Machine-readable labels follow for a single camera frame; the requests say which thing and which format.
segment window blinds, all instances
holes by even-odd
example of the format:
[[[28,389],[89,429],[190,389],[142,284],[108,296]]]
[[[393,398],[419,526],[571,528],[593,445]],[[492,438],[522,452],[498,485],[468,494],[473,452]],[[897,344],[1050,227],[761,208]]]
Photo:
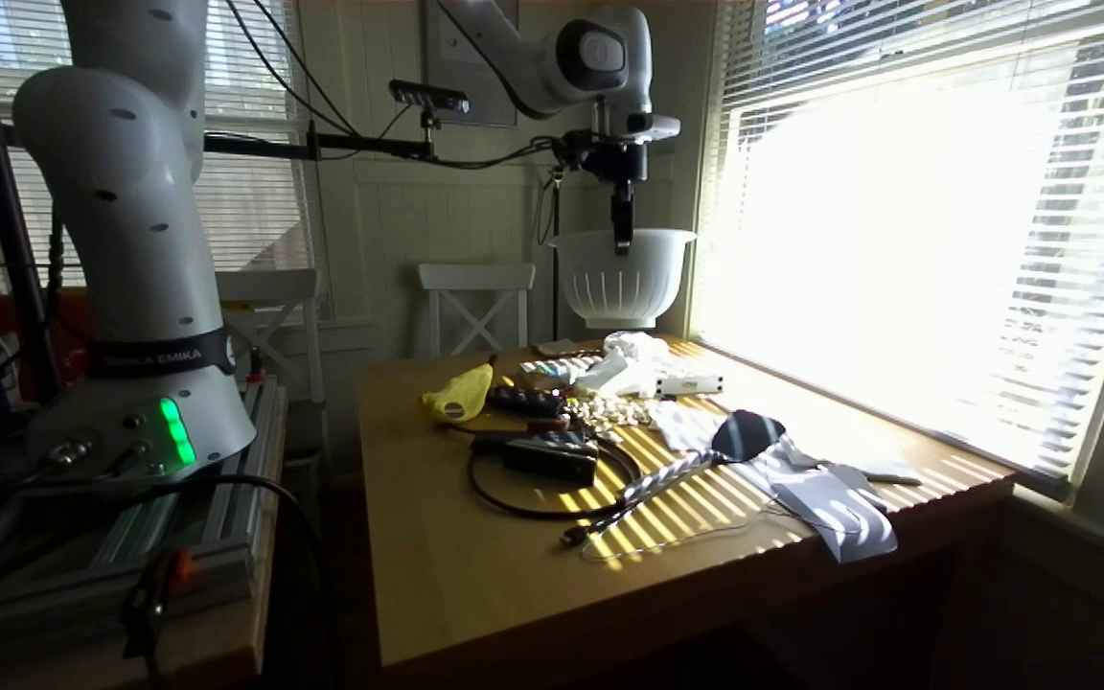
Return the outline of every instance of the window blinds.
[[[695,328],[1078,477],[1104,411],[1104,4],[772,0],[723,27]]]
[[[264,4],[280,22],[289,0]],[[276,71],[289,67],[285,40],[259,11],[243,4],[243,17]],[[0,105],[11,117],[16,89],[38,71],[69,65],[69,38],[59,0],[0,0]],[[289,140],[295,116],[285,89],[259,65],[222,0],[206,4],[206,130]],[[48,264],[48,191],[22,148],[11,171],[38,264]],[[194,183],[204,232],[218,272],[305,268],[298,165],[280,158],[206,154]],[[66,284],[79,284],[77,254],[66,243]]]

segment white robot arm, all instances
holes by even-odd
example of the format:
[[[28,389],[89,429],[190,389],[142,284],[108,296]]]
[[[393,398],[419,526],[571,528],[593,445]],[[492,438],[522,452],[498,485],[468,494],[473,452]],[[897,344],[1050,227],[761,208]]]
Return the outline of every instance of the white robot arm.
[[[650,112],[650,31],[644,11],[611,6],[526,40],[494,0],[436,0],[461,33],[501,76],[511,100],[543,117],[593,104],[593,130],[567,132],[557,158],[612,183],[617,254],[632,241],[632,183],[648,181],[648,145],[676,136],[678,117]]]
[[[180,477],[254,441],[190,194],[206,0],[61,6],[74,65],[20,89],[16,130],[85,261],[93,378],[32,420],[32,447]]]

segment chair back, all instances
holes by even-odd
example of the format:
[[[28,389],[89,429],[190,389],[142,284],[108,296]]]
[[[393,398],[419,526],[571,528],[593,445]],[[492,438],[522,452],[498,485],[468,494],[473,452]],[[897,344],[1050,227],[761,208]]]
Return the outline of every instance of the chair back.
[[[537,264],[419,264],[419,278],[429,292],[433,355],[529,344],[529,292],[537,284]]]

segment wire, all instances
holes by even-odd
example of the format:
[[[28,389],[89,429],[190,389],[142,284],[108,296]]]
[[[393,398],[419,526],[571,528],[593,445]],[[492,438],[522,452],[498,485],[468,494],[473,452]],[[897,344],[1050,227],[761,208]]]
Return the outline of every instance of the wire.
[[[388,136],[406,112],[409,112],[409,104],[402,104],[402,105],[390,116],[390,121],[384,127],[384,132],[377,132],[377,136]]]
[[[161,690],[163,686],[163,670],[161,670],[156,652],[144,652],[142,666],[144,666],[144,686]]]
[[[295,40],[289,38],[289,31],[276,22],[276,16],[271,16],[259,0],[254,0],[254,6],[271,22],[271,31],[276,31],[280,40],[289,44],[290,61],[295,61],[298,71],[309,79],[309,89],[327,100],[327,105],[337,116],[337,121],[358,132],[353,117],[327,96],[322,79],[315,76],[315,67],[305,65],[305,57],[295,49]]]
[[[442,165],[442,167],[494,167],[494,165],[507,165],[507,162],[517,162],[517,158],[534,158],[534,154],[543,154],[553,148],[557,136],[529,136],[522,148],[511,148],[501,158],[488,158],[488,162],[445,162],[445,158],[424,158],[422,165]]]
[[[553,165],[553,177],[539,183],[539,194],[537,194],[537,243],[548,243],[558,238],[558,188],[562,188],[562,165]]]
[[[358,132],[358,130],[349,130],[346,121],[337,121],[337,117],[331,117],[327,112],[318,112],[309,100],[304,100],[304,96],[280,76],[280,67],[271,65],[271,57],[258,44],[258,38],[254,38],[244,16],[236,11],[236,4],[226,0],[226,6],[235,11],[235,22],[243,27],[249,49],[254,49],[258,61],[271,71],[271,79],[289,93],[289,100],[295,100],[298,105],[305,105],[305,116],[322,117],[327,127],[332,127],[332,130],[342,130],[342,132]]]
[[[562,531],[562,540],[558,540],[558,542],[581,542],[588,531],[597,531],[597,528],[612,526],[617,518],[625,518],[625,513],[637,507],[637,502],[632,502],[632,485],[640,481],[640,468],[632,464],[632,456],[629,456],[625,447],[600,441],[597,452],[591,452],[591,456],[611,458],[611,464],[625,475],[625,489],[621,489],[612,502],[597,507],[597,508],[534,508],[534,507],[512,507],[512,502],[492,494],[492,489],[478,481],[478,458],[484,458],[484,452],[473,452],[473,458],[468,458],[468,481],[473,481],[473,489],[474,489],[488,507],[494,507],[494,508],[501,508],[501,513],[512,513],[512,518],[529,518],[529,521],[588,521],[588,526],[571,526],[571,528]]]
[[[48,210],[48,284],[46,284],[46,310],[55,312],[61,303],[61,217],[59,208]]]
[[[322,586],[322,613],[327,613],[327,643],[331,643],[331,673],[332,673],[332,686],[346,686],[346,655],[342,655],[342,627],[337,627],[337,599],[332,599],[332,579],[331,579],[331,560],[327,560],[327,548],[322,548],[322,536],[318,536],[318,526],[309,521],[309,513],[298,507],[298,496],[271,481],[271,477],[259,477],[259,475],[215,475],[218,464],[180,477],[180,481],[156,481],[156,485],[144,485],[114,507],[105,507],[105,508],[93,508],[93,518],[85,521],[74,521],[74,528],[61,528],[59,536],[41,540],[38,548],[32,550],[16,550],[11,560],[0,560],[0,579],[9,579],[11,569],[59,550],[61,542],[77,540],[89,526],[108,526],[114,513],[129,508],[129,507],[142,507],[142,502],[153,502],[153,496],[163,496],[163,494],[190,494],[190,489],[212,489],[212,485],[226,485],[226,481],[236,481],[236,485],[259,485],[259,489],[271,489],[295,518],[298,518],[298,528],[305,531],[309,540],[309,550],[315,550],[315,569],[318,569],[318,586]]]

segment windowsill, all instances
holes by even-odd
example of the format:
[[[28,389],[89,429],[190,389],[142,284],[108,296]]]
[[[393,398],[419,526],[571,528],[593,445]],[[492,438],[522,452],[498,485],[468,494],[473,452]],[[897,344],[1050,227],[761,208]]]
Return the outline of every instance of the windowsill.
[[[974,456],[984,464],[998,464],[980,452],[971,452],[962,445],[951,445],[944,438],[931,438],[922,429],[912,429],[906,420],[883,416],[875,411],[861,411],[856,401],[842,401],[829,389],[793,381],[777,371],[767,371],[760,362],[745,362],[719,349],[696,344],[696,342],[676,342],[682,353],[701,353],[705,358],[715,358],[729,375],[729,389],[719,401],[760,401],[761,413],[773,413],[787,420],[787,429],[797,438],[802,447],[818,456],[842,458],[846,452],[899,452],[906,458],[928,458],[928,456]],[[1104,526],[1069,508],[1067,496],[1050,496],[1032,485],[1013,485],[1016,508],[1044,518],[1044,526],[1053,526],[1087,548],[1104,550]]]

